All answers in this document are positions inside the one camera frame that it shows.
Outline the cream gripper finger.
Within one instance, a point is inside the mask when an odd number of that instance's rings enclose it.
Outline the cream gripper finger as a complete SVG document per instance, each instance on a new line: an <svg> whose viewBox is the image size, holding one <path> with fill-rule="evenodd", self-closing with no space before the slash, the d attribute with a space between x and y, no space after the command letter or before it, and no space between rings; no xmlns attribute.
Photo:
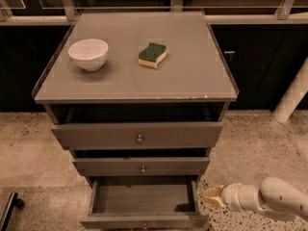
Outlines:
<svg viewBox="0 0 308 231"><path fill-rule="evenodd" d="M220 197L222 189L223 185L218 185L205 190L202 194L203 200L206 203L215 206L216 208L220 209L224 208L225 204L222 201L222 198Z"/></svg>

